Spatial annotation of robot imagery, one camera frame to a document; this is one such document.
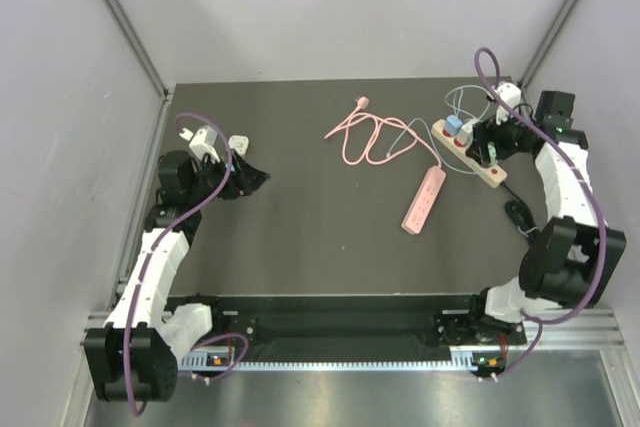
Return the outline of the green usb charger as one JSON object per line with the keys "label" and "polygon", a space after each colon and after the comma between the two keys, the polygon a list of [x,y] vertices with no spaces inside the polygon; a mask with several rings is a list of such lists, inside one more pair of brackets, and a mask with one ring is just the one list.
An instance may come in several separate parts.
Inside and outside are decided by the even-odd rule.
{"label": "green usb charger", "polygon": [[493,142],[489,142],[487,144],[487,154],[488,154],[488,161],[489,161],[489,166],[494,166],[498,159],[497,159],[497,151],[495,148],[495,144]]}

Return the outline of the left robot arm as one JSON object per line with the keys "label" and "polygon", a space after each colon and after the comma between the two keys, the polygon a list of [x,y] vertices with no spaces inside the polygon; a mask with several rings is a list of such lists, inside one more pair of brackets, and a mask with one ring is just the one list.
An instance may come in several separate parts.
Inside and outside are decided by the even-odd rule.
{"label": "left robot arm", "polygon": [[227,162],[205,153],[196,159],[174,150],[158,160],[159,186],[143,225],[140,251],[115,308],[88,329],[83,348],[97,398],[103,402],[168,400],[178,366],[201,339],[216,343],[227,321],[211,307],[187,303],[165,308],[180,264],[201,223],[201,210],[216,198],[252,195],[270,178],[237,151]]}

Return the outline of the pink power strip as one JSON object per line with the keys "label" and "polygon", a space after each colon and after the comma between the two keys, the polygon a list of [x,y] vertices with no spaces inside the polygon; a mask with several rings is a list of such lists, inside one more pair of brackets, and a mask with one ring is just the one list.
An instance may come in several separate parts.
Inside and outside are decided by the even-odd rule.
{"label": "pink power strip", "polygon": [[421,233],[445,179],[446,172],[441,167],[433,166],[426,172],[401,223],[404,231],[411,235]]}

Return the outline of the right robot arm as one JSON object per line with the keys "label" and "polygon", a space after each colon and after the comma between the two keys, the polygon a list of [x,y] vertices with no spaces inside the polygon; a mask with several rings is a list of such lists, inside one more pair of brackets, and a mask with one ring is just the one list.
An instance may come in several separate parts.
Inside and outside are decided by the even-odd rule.
{"label": "right robot arm", "polygon": [[518,275],[471,299],[466,327],[487,343],[519,324],[525,314],[598,303],[626,248],[625,234],[607,226],[591,202],[588,140],[573,127],[575,97],[544,91],[527,122],[503,108],[473,126],[466,156],[489,169],[524,153],[532,156],[545,195],[548,220],[521,227],[529,248]]}

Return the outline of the white square plug adapter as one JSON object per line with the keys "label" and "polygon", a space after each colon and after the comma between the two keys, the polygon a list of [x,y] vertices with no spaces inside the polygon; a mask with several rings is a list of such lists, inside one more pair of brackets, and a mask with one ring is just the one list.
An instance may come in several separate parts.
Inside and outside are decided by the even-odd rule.
{"label": "white square plug adapter", "polygon": [[229,146],[232,150],[237,152],[239,156],[245,157],[250,146],[249,137],[244,135],[232,135],[229,137]]}

